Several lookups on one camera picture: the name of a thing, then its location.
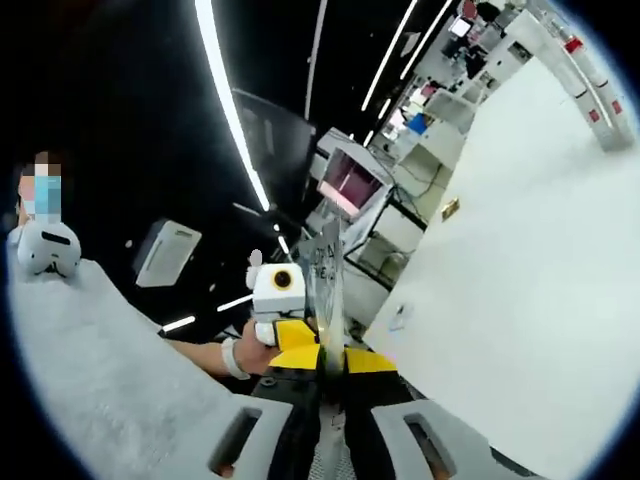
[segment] blue object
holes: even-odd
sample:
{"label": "blue object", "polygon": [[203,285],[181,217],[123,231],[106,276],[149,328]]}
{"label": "blue object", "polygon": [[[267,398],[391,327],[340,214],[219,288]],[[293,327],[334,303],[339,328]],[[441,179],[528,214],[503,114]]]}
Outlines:
{"label": "blue object", "polygon": [[407,127],[416,132],[418,135],[422,135],[424,132],[426,132],[427,123],[424,117],[424,113],[418,113],[415,117],[413,117]]}
{"label": "blue object", "polygon": [[60,213],[62,208],[62,177],[36,175],[34,187],[35,209],[33,213]]}

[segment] human arm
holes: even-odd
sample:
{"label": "human arm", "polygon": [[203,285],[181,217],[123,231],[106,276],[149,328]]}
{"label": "human arm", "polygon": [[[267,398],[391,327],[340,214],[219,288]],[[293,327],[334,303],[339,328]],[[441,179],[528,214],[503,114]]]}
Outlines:
{"label": "human arm", "polygon": [[[240,338],[233,346],[233,356],[243,372],[262,375],[269,362],[279,351],[277,348],[267,347],[256,338],[255,320],[249,320]],[[205,343],[196,345],[177,340],[169,343],[196,366],[214,377],[227,377],[229,369],[222,358],[222,346],[219,343]]]}

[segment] face mask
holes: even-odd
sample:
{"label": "face mask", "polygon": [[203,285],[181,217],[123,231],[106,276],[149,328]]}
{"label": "face mask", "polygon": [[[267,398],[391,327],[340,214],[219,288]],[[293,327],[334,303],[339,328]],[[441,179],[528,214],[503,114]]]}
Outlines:
{"label": "face mask", "polygon": [[27,206],[25,210],[28,214],[59,214],[61,208],[61,188],[62,177],[36,175],[34,184],[33,205]]}
{"label": "face mask", "polygon": [[33,200],[23,200],[22,204],[24,205],[24,211],[27,212],[27,215],[36,214],[36,202]]}

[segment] pink screen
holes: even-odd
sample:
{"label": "pink screen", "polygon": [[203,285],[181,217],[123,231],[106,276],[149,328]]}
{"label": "pink screen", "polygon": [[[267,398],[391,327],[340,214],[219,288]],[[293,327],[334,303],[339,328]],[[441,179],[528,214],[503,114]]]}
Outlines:
{"label": "pink screen", "polygon": [[367,169],[342,150],[336,149],[319,190],[354,216],[381,186],[380,181]]}

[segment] white wristband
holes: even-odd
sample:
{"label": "white wristband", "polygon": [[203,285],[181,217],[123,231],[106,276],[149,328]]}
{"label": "white wristband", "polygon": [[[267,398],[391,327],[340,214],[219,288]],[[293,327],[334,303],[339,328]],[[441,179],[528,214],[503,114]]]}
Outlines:
{"label": "white wristband", "polygon": [[236,341],[237,339],[235,338],[227,338],[222,342],[222,361],[232,376],[238,380],[249,380],[251,375],[242,371],[236,362],[236,358],[233,356],[233,346]]}

